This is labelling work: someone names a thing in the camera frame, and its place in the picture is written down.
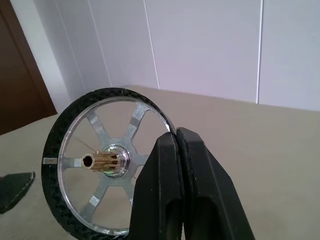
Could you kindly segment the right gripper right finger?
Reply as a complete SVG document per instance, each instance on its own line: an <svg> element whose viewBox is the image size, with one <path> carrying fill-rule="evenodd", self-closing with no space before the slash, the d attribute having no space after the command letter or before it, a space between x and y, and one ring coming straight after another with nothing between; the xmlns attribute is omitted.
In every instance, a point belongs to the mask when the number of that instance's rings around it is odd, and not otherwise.
<svg viewBox="0 0 320 240"><path fill-rule="evenodd" d="M255 238L232 179L200 135L179 127L176 140L184 184L187 240Z"/></svg>

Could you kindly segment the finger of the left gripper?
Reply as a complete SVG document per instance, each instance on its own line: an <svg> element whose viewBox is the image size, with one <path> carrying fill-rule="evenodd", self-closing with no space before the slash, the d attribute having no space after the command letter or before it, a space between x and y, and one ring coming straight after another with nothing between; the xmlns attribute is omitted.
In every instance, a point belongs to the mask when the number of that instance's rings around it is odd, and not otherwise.
<svg viewBox="0 0 320 240"><path fill-rule="evenodd" d="M34 180L34 171L1 176L0 213L11 210L26 195Z"/></svg>

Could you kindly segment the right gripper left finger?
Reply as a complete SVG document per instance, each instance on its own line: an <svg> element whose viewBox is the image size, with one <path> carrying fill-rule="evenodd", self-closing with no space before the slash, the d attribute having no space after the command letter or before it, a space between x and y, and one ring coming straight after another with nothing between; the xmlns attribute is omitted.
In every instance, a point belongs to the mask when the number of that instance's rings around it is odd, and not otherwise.
<svg viewBox="0 0 320 240"><path fill-rule="evenodd" d="M185 240L183 131L157 138L134 188L131 240Z"/></svg>

